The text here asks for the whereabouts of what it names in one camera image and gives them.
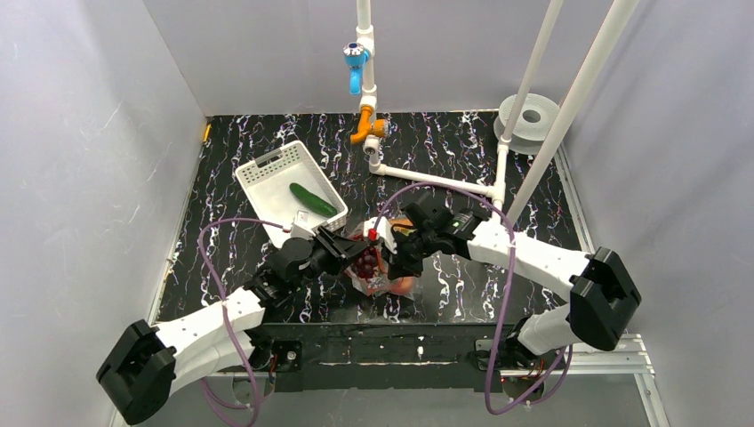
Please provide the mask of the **clear zip top bag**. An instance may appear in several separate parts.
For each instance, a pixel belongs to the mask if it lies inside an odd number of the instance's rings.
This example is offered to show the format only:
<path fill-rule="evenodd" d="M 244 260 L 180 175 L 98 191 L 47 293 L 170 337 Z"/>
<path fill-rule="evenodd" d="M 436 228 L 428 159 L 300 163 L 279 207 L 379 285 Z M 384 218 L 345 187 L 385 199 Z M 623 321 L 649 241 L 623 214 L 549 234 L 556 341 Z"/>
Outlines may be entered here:
<path fill-rule="evenodd" d="M 405 217 L 388 219 L 388 221 L 391 224 L 392 228 L 394 228 L 395 230 L 399 230 L 403 234 L 406 234 L 406 235 L 408 234 L 409 229 L 413 226 L 413 224 Z M 347 236 L 353 239 L 365 240 L 362 236 L 362 232 L 363 232 L 363 223 L 361 223 L 358 227 L 356 227 L 354 230 L 348 233 Z M 382 273 L 379 276 L 369 279 L 369 280 L 358 278 L 351 271 L 351 266 L 348 267 L 345 272 L 347 277 L 350 278 L 353 287 L 355 287 L 356 290 L 358 290 L 359 292 L 367 296 L 379 296 L 382 294 L 390 294 L 389 282 L 391 280 L 389 280 L 387 276 L 387 272 L 388 272 L 387 259 L 383 257 L 381 249 L 379 249 L 378 247 L 375 247 L 375 248 L 377 249 L 379 256 L 381 258 Z M 414 290 L 416 290 L 415 283 L 416 283 L 416 279 L 414 278 L 413 292 Z M 409 299 L 413 299 L 413 292 L 405 297 Z"/>

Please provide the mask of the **fake green cucumber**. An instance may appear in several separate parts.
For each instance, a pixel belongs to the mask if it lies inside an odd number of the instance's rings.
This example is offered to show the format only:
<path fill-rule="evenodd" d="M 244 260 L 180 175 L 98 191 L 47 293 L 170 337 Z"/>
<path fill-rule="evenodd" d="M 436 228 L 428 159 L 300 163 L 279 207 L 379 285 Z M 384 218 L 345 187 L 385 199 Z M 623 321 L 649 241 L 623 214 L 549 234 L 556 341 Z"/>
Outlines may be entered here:
<path fill-rule="evenodd" d="M 338 210 L 328 201 L 325 201 L 297 182 L 289 184 L 289 191 L 296 200 L 314 214 L 325 218 L 332 218 L 338 214 Z"/>

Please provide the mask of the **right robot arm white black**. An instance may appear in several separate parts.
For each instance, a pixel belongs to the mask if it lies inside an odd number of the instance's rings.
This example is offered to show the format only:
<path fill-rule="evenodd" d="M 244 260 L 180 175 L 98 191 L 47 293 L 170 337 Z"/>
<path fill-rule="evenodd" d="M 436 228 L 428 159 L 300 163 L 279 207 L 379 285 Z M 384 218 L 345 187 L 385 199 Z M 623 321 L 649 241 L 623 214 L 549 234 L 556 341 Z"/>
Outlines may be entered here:
<path fill-rule="evenodd" d="M 390 278 L 419 277 L 435 253 L 513 268 L 514 274 L 549 289 L 563 305 L 521 319 L 499 350 L 509 358 L 534 359 L 583 342 L 614 350 L 642 301 L 621 257 L 600 247 L 594 254 L 552 246 L 524 233 L 509 234 L 501 221 L 478 208 L 454 213 L 430 202 L 402 209 L 407 230 L 380 232 Z"/>

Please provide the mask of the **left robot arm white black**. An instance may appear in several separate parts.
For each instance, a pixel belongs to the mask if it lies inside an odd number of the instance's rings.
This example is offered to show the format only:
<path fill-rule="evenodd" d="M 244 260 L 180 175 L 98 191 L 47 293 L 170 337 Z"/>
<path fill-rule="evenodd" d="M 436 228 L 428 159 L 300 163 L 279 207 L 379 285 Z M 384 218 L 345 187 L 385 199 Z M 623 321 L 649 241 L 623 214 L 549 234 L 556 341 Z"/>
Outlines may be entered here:
<path fill-rule="evenodd" d="M 125 423 L 143 423 L 179 388 L 234 366 L 233 356 L 247 362 L 253 351 L 248 331 L 261 325 L 267 310 L 286 304 L 311 280 L 341 274 L 369 247 L 328 229 L 310 239 L 288 238 L 224 300 L 156 326 L 131 323 L 96 380 Z"/>

